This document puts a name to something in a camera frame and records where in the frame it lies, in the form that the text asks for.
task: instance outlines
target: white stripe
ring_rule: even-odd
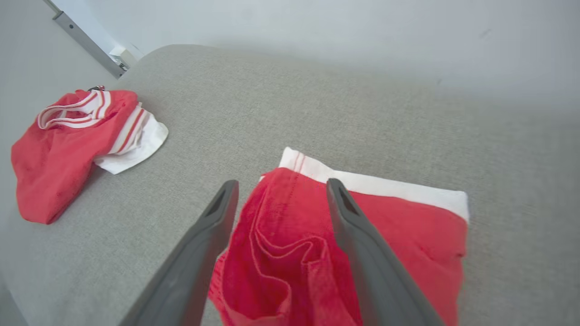
[[[115,143],[113,144],[111,150],[108,152],[109,154],[114,154],[121,149],[121,146],[123,146],[125,139],[129,136],[129,131],[131,131],[131,126],[133,126],[133,122],[135,121],[135,119],[139,115],[139,111],[141,110],[142,108],[140,106],[136,106],[133,112],[131,112],[131,115],[129,116],[129,118],[127,118],[127,121],[125,121],[125,125],[123,125],[123,128],[121,128],[119,136],[117,136],[117,139],[115,140]]]
[[[123,155],[123,154],[127,153],[130,150],[133,150],[134,148],[136,148],[138,146],[139,139],[141,138],[141,133],[143,131],[143,126],[145,125],[145,122],[147,121],[148,115],[151,115],[151,113],[147,112],[145,109],[143,109],[143,108],[141,108],[141,109],[143,110],[143,114],[141,115],[141,117],[139,117],[139,120],[137,121],[137,124],[135,125],[135,129],[133,129],[133,132],[129,135],[129,140],[127,141],[127,145],[125,145],[125,148],[123,148],[123,150],[117,154]]]
[[[469,222],[467,194],[463,191],[453,191],[421,186],[419,184],[399,182],[361,175],[350,172],[335,171],[314,158],[286,147],[280,161],[280,168],[299,170],[299,173],[326,183],[330,178],[339,179],[349,191],[384,197],[397,197],[408,201],[420,202],[446,209]]]
[[[55,118],[55,119],[52,119],[52,121],[78,121],[80,119],[84,119],[84,117],[83,117],[83,118],[74,118],[71,120],[71,118],[66,118],[66,112],[79,111],[79,112],[83,112],[85,114],[90,114],[92,111],[97,109],[102,103],[101,96],[98,93],[94,99],[89,101],[89,98],[91,96],[93,96],[93,94],[96,92],[98,92],[98,91],[96,91],[96,90],[91,91],[91,93],[89,95],[87,95],[87,97],[85,97],[82,101],[80,101],[78,103],[69,104],[66,106],[49,106],[46,109],[42,110],[37,116],[38,127],[41,129],[48,128],[49,124],[50,124],[50,122],[48,121],[50,119],[50,116],[58,111],[63,111],[64,117],[62,117],[63,114],[61,114],[61,118]]]
[[[63,125],[63,126],[67,126],[67,127],[71,127],[71,128],[86,128],[89,126],[92,126],[94,124],[96,124],[99,120],[89,120],[87,122],[83,122],[80,124],[72,124],[70,122],[64,122],[64,121],[58,121],[55,122],[55,125]]]
[[[118,174],[144,161],[161,147],[161,144],[167,138],[167,127],[157,122],[155,116],[151,113],[145,111],[143,114],[145,115],[145,113],[147,113],[147,120],[141,131],[137,147],[123,155],[107,154],[97,156],[94,160],[96,165],[112,174]]]
[[[111,106],[111,93],[110,92],[103,92],[104,97],[104,104],[101,110],[99,111],[99,116],[97,119],[102,119],[107,116],[107,109]]]

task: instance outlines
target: folded red shorts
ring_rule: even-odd
[[[448,326],[467,235],[467,195],[334,171],[286,148],[244,205],[209,297],[225,325],[362,325],[325,183],[342,181]]]

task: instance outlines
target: gray sofa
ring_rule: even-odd
[[[50,226],[14,206],[0,272],[30,326],[116,325],[221,183],[240,181],[239,210],[285,146],[467,192],[462,325],[580,323],[578,120],[195,45],[150,53],[113,88],[137,92],[169,137],[126,172],[95,169]],[[204,324],[220,325],[211,304]]]

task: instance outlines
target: clothing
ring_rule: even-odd
[[[362,325],[325,182],[340,179],[449,326],[457,325],[467,196],[333,171],[286,148],[244,205],[209,297],[225,325]]]
[[[12,146],[21,216],[51,224],[79,194],[93,161],[116,174],[145,160],[167,128],[127,90],[77,90],[42,110]]]

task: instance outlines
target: white hem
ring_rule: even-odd
[[[121,155],[97,156],[94,159],[95,164],[114,175],[121,173],[153,155],[161,147],[169,131],[164,124],[157,122],[155,116],[149,114],[141,133],[138,147]]]
[[[467,194],[463,191],[445,190],[419,184],[393,181],[376,176],[335,171],[322,162],[308,157],[290,147],[284,149],[280,168],[287,168],[321,183],[339,179],[349,191],[384,197],[397,197],[446,209],[469,222]]]

